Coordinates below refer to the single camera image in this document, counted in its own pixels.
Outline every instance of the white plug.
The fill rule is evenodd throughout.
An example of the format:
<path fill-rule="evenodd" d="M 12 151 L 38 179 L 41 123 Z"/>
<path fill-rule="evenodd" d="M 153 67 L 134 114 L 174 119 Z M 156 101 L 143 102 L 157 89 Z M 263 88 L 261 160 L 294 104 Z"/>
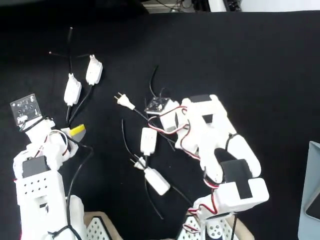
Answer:
<path fill-rule="evenodd" d="M 95 55 L 90 55 L 90 62 L 85 76 L 85 80 L 89 85 L 95 85 L 99 83 L 102 69 L 102 63 L 96 59 Z"/>
<path fill-rule="evenodd" d="M 69 73 L 69 79 L 64 92 L 64 101 L 68 106 L 78 103 L 81 92 L 81 82 L 79 82 L 73 73 Z"/>
<path fill-rule="evenodd" d="M 143 155 L 150 156 L 150 154 L 153 154 L 156 149 L 156 144 L 157 131 L 149 127 L 142 128 L 140 151 Z"/>
<path fill-rule="evenodd" d="M 130 102 L 129 98 L 125 94 L 121 94 L 120 92 L 118 92 L 118 94 L 120 97 L 114 96 L 117 104 L 120 104 L 121 106 L 124 106 L 131 110 L 136 108 L 136 106 Z"/>
<path fill-rule="evenodd" d="M 144 170 L 144 169 L 146 168 L 146 161 L 144 160 L 144 158 L 143 158 L 142 156 L 139 158 L 139 161 L 140 161 L 140 162 L 136 161 L 136 162 L 134 163 L 134 167 L 137 168 L 137 169 L 140 169 L 140 170 Z"/>
<path fill-rule="evenodd" d="M 153 168 L 146 168 L 144 170 L 144 177 L 160 196 L 170 189 L 170 184 Z"/>

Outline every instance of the perforated plate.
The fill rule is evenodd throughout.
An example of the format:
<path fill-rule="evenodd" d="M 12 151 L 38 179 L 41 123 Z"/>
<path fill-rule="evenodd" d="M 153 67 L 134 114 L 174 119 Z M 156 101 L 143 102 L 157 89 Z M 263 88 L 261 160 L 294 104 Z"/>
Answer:
<path fill-rule="evenodd" d="M 100 217 L 93 217 L 86 228 L 88 240 L 112 240 Z"/>
<path fill-rule="evenodd" d="M 224 219 L 215 220 L 207 224 L 206 231 L 211 239 L 231 240 L 232 226 Z"/>
<path fill-rule="evenodd" d="M 200 229 L 198 222 L 193 216 L 188 216 L 184 224 L 189 225 L 195 229 Z M 176 240 L 201 240 L 201 237 L 200 233 L 190 233 L 182 228 Z"/>
<path fill-rule="evenodd" d="M 188 216 L 184 223 L 193 228 L 200 229 L 198 222 L 193 216 Z M 176 240 L 231 240 L 232 227 L 224 219 L 211 220 L 210 223 L 206 225 L 206 233 L 208 237 L 202 238 L 200 233 L 192 234 L 182 228 Z M 236 235 L 234 235 L 233 240 L 239 239 Z"/>

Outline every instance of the black fabric surface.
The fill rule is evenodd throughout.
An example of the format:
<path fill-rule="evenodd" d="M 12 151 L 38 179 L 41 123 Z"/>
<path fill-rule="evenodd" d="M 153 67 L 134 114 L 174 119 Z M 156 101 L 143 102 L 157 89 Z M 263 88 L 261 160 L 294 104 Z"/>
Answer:
<path fill-rule="evenodd" d="M 103 62 L 100 83 L 73 122 L 84 123 L 83 142 L 95 155 L 74 186 L 85 211 L 103 211 L 125 239 L 175 237 L 188 205 L 174 191 L 151 192 L 133 168 L 121 136 L 140 149 L 145 121 L 116 104 L 126 93 L 138 109 L 151 97 L 148 82 L 159 64 L 154 90 L 181 101 L 216 94 L 237 131 L 258 157 L 270 199 L 239 214 L 257 240 L 296 239 L 309 141 L 320 141 L 320 13 L 159 14 L 123 22 L 74 26 L 72 52 L 94 53 Z M 68 27 L 12 29 L 0 34 L 0 224 L 1 239 L 18 239 L 20 212 L 13 158 L 29 142 L 15 126 L 9 103 L 35 93 L 42 114 L 63 126 L 68 63 L 48 56 L 65 50 Z M 87 58 L 73 60 L 75 77 L 88 91 Z M 84 152 L 61 167 L 65 188 Z M 199 164 L 158 139 L 150 164 L 193 201 L 209 193 Z"/>

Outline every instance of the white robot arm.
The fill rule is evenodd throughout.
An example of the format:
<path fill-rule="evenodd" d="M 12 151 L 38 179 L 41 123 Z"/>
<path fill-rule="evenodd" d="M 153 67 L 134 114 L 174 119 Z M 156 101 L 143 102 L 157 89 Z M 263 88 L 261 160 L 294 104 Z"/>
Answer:
<path fill-rule="evenodd" d="M 181 105 L 170 101 L 164 111 L 159 116 L 164 130 L 172 129 L 173 124 L 176 129 L 188 126 L 177 131 L 175 147 L 199 160 L 203 180 L 212 189 L 194 202 L 191 214 L 201 222 L 226 218 L 269 199 L 266 183 L 259 178 L 257 157 L 237 134 L 217 96 L 193 96 L 183 99 Z M 218 162 L 215 149 L 226 147 L 234 159 Z"/>
<path fill-rule="evenodd" d="M 68 226 L 64 184 L 58 170 L 78 146 L 67 139 L 69 128 L 52 130 L 52 119 L 39 116 L 27 121 L 23 128 L 34 123 L 37 124 L 25 132 L 31 143 L 13 160 L 21 240 L 76 240 L 70 229 L 56 233 Z M 84 206 L 75 195 L 70 198 L 70 223 L 82 240 L 87 239 Z"/>

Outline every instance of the red wire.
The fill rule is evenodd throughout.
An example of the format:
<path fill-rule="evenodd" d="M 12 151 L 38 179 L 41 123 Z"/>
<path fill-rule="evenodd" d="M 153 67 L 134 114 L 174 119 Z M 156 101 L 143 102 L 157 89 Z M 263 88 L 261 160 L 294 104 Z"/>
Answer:
<path fill-rule="evenodd" d="M 192 152 L 186 150 L 186 149 L 182 146 L 182 143 L 183 143 L 184 139 L 189 135 L 190 130 L 191 130 L 191 125 L 190 125 L 190 121 L 189 121 L 189 120 L 188 120 L 188 125 L 189 125 L 188 132 L 187 132 L 186 135 L 184 135 L 183 138 L 181 139 L 181 141 L 180 141 L 180 146 L 181 146 L 182 150 L 183 150 L 185 153 L 191 155 L 193 158 L 198 159 L 198 160 L 200 161 L 199 156 L 197 156 L 197 155 L 193 154 Z"/>

